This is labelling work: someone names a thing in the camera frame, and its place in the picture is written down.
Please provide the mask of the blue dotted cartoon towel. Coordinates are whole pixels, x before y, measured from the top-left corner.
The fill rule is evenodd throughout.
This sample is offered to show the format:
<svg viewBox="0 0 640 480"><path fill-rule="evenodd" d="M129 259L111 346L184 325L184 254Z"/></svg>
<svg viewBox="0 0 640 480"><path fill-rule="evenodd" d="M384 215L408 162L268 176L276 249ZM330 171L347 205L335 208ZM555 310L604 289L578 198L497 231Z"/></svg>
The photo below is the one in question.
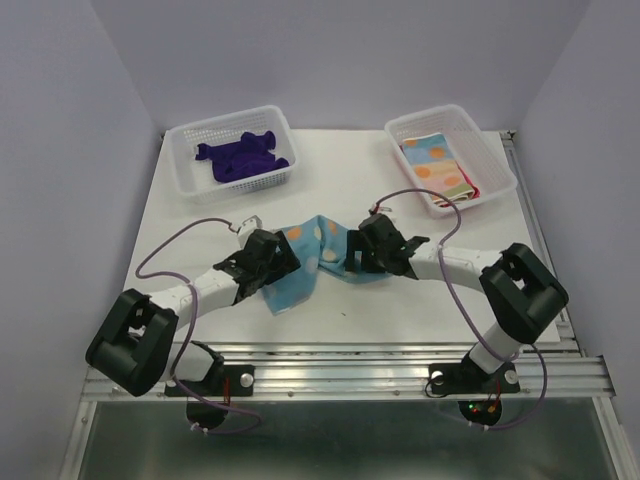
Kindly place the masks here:
<svg viewBox="0 0 640 480"><path fill-rule="evenodd" d="M264 301L278 315L308 300L313 294L318 273L350 284L369 284L389 277L385 273L367 273L356 255L355 272L346 269L348 229L323 215L283 229L300 267L271 285L262 288Z"/></svg>

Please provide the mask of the orange dotted cartoon towel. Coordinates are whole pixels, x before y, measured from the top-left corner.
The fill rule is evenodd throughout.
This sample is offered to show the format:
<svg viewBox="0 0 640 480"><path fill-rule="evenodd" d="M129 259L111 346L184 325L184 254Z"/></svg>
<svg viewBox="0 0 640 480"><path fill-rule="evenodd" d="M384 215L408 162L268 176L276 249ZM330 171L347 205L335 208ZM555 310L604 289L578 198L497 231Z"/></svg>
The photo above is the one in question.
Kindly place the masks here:
<svg viewBox="0 0 640 480"><path fill-rule="evenodd" d="M423 188L455 203L473 200L473 189L466 184L462 168L442 133L404 139L400 148Z"/></svg>

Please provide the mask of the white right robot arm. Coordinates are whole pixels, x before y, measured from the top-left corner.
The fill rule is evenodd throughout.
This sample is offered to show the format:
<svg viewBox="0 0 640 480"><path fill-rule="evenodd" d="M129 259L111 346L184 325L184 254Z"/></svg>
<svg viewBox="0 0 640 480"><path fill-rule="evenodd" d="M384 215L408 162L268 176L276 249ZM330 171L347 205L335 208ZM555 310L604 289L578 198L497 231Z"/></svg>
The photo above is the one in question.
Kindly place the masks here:
<svg viewBox="0 0 640 480"><path fill-rule="evenodd" d="M438 396L490 392L512 369L514 355L536 343L569 301L565 288L524 244L481 251L422 236L407 239L380 213L348 231L345 268L438 280L449 291L463 286L485 295L495 322L460 362L436 365L431 388Z"/></svg>

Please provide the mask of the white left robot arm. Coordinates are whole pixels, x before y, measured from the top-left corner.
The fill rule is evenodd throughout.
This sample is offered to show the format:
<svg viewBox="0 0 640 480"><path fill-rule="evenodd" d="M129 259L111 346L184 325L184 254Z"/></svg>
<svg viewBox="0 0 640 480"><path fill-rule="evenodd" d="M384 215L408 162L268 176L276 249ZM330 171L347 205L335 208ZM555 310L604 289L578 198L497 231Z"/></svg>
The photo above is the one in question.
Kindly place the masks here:
<svg viewBox="0 0 640 480"><path fill-rule="evenodd" d="M299 268L283 232L256 229L242 249L194 281L152 294L123 291L89 344L85 360L139 397L168 378L177 356L177 330L201 314L242 302Z"/></svg>

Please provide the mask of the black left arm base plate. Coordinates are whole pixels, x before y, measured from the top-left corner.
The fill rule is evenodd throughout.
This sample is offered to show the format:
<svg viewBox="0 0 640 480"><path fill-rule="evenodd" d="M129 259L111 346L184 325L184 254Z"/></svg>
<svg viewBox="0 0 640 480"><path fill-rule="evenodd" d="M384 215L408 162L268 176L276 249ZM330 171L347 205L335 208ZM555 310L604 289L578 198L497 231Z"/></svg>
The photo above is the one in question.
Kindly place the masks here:
<svg viewBox="0 0 640 480"><path fill-rule="evenodd" d="M164 388L164 395L186 397L194 393L202 397L251 397L254 393L255 370L252 364L214 365L203 380L174 382Z"/></svg>

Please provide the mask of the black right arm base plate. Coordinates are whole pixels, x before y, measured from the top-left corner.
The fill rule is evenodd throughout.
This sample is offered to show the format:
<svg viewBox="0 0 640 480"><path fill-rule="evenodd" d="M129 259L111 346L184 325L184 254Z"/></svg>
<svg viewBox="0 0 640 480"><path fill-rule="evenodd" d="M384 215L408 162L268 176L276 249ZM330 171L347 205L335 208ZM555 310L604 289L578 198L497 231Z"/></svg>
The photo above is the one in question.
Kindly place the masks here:
<svg viewBox="0 0 640 480"><path fill-rule="evenodd" d="M424 391L430 398L444 398L450 395L515 394L521 388L512 363L504 364L491 374L471 364L435 363L429 365Z"/></svg>

